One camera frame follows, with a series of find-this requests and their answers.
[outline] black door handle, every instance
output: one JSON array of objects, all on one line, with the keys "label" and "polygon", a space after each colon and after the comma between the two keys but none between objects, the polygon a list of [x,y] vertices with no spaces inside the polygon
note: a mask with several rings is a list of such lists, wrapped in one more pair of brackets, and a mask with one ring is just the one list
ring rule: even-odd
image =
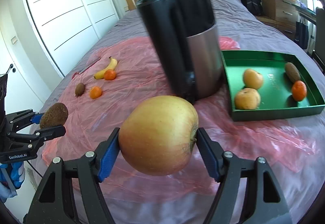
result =
[{"label": "black door handle", "polygon": [[11,68],[13,68],[14,67],[14,64],[10,64],[10,66],[9,66],[9,68],[8,68],[8,70],[7,70],[7,72],[6,72],[6,74],[8,74],[9,73],[9,70],[11,69]]}]

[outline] floor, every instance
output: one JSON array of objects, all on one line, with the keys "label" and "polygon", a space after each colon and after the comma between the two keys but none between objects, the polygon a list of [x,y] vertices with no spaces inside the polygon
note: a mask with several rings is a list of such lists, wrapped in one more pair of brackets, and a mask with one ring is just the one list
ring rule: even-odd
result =
[{"label": "floor", "polygon": [[11,211],[11,213],[22,223],[24,216],[28,213],[31,201],[35,195],[35,187],[32,184],[32,178],[30,177],[30,167],[25,162],[25,181],[21,188],[17,190],[17,196],[7,199],[5,206]]}]

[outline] black backpack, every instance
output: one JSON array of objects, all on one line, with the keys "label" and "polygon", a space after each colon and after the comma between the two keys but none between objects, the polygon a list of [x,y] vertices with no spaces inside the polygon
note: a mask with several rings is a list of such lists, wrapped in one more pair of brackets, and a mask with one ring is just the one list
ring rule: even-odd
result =
[{"label": "black backpack", "polygon": [[242,4],[255,16],[263,15],[261,0],[241,0]]}]

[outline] tangerine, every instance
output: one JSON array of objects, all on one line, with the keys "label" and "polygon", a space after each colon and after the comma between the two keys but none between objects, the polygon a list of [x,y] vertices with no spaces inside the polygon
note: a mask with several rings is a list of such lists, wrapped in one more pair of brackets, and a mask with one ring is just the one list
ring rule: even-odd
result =
[{"label": "tangerine", "polygon": [[102,95],[102,89],[98,86],[94,86],[91,88],[89,92],[89,96],[94,100],[96,98],[99,98]]},{"label": "tangerine", "polygon": [[106,70],[104,73],[105,80],[114,80],[116,78],[116,72],[112,69]]},{"label": "tangerine", "polygon": [[305,83],[298,80],[292,86],[291,92],[295,101],[302,101],[307,96],[307,87]]}]

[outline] nightstand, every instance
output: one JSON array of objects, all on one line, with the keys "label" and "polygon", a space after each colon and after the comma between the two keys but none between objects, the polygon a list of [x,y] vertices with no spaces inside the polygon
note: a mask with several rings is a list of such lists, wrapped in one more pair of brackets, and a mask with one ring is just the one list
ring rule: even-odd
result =
[{"label": "nightstand", "polygon": [[256,18],[266,25],[272,26],[293,40],[296,33],[298,12],[292,6],[296,0],[262,0],[265,16]]}]

